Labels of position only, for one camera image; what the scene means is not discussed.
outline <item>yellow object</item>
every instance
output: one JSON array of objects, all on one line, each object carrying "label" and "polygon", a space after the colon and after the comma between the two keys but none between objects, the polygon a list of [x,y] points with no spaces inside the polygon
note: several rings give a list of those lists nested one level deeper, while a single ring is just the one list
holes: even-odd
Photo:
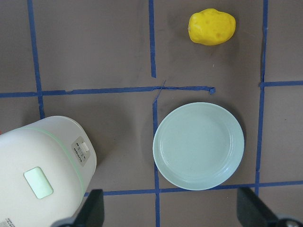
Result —
[{"label": "yellow object", "polygon": [[188,24],[191,41],[207,46],[226,42],[232,37],[235,29],[235,18],[216,9],[205,9],[194,13]]}]

